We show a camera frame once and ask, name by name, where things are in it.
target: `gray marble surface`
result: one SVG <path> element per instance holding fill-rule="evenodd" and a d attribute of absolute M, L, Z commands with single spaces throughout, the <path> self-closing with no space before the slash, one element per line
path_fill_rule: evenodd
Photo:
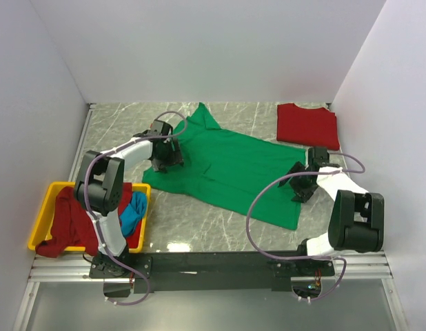
<path fill-rule="evenodd" d="M 111 103 L 93 105 L 83 151 L 107 150 L 126 142 L 133 134 L 149 127 L 153 119 L 166 110 L 177 110 L 188 116 L 198 103 Z M 222 128 L 248 134 L 273 143 L 276 141 L 277 103 L 206 103 Z M 307 108 L 320 104 L 302 104 Z M 173 126 L 176 115 L 164 117 Z M 341 157 L 332 161 L 345 166 Z M 149 161 L 126 171 L 125 181 L 140 183 Z M 322 189 L 302 205 L 296 231 L 252 220 L 251 233 L 265 250 L 295 250 L 306 238 L 326 232 L 332 211 L 332 200 Z M 143 250 L 168 251 L 237 251 L 252 250 L 245 234 L 245 217 L 214 207 L 182 194 L 152 190 Z"/>

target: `yellow plastic tray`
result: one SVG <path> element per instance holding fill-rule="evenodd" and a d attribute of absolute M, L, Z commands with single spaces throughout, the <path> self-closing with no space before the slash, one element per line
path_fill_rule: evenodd
<path fill-rule="evenodd" d="M 46 192 L 45 199 L 41 205 L 39 216 L 35 221 L 34 229 L 32 230 L 31 237 L 28 242 L 28 248 L 30 250 L 35 250 L 35 246 L 41 243 L 43 240 L 51 239 L 50 228 L 52 227 L 52 220 L 54 219 L 55 212 L 55 198 L 58 193 L 66 186 L 75 186 L 73 181 L 55 181 L 49 185 L 48 191 Z M 148 184 L 132 184 L 132 191 L 141 191 L 147 197 L 147 209 L 149 209 L 150 204 L 150 191 L 151 187 Z M 138 246 L 135 248 L 129 248 L 131 253 L 139 253 L 143 249 L 144 242 L 144 232 L 145 224 L 147 221 L 147 212 L 146 210 L 143 220 L 141 221 L 141 233 L 139 235 Z M 84 247 L 81 246 L 68 246 L 65 251 L 67 252 L 84 252 Z"/>

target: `green t-shirt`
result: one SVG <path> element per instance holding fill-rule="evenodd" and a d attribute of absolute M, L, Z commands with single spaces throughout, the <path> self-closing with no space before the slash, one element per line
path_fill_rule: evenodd
<path fill-rule="evenodd" d="M 184 166 L 169 167 L 167 173 L 150 168 L 144 172 L 144 183 L 247 214 L 251 202 L 266 185 L 286 174 L 297 161 L 305 163 L 303 149 L 221 129 L 203 103 L 187 122 L 187 130 L 178 136 Z M 181 121 L 174 133 L 183 127 Z M 301 205 L 291 201 L 293 197 L 289 185 L 272 188 L 259 199 L 252 218 L 297 229 Z"/>

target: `white wall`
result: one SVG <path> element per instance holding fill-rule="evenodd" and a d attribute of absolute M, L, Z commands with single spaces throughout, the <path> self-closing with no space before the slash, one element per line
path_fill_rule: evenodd
<path fill-rule="evenodd" d="M 32 0 L 88 102 L 330 102 L 384 2 Z"/>
<path fill-rule="evenodd" d="M 51 181 L 68 178 L 85 103 L 28 0 L 0 0 L 0 330 L 14 323 L 26 248 Z"/>
<path fill-rule="evenodd" d="M 355 179 L 385 196 L 385 252 L 411 330 L 426 330 L 426 0 L 387 0 L 333 103 Z"/>

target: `folded red shirt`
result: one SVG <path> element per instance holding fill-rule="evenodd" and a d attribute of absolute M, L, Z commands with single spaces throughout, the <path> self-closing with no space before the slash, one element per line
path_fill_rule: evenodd
<path fill-rule="evenodd" d="M 118 215 L 132 200 L 132 184 L 123 184 L 121 202 L 118 206 Z M 127 239 L 128 243 L 133 242 L 133 247 L 138 245 L 141 224 L 135 233 Z M 97 255 L 98 240 L 95 235 L 94 226 L 81 204 L 74 198 L 74 188 L 64 187 L 55 199 L 55 214 L 50 230 L 52 239 L 42 241 L 35 251 L 44 257 L 58 257 L 67 246 L 84 246 L 85 251 L 92 256 Z"/>
<path fill-rule="evenodd" d="M 277 140 L 339 150 L 336 115 L 326 108 L 305 109 L 294 103 L 278 105 Z"/>

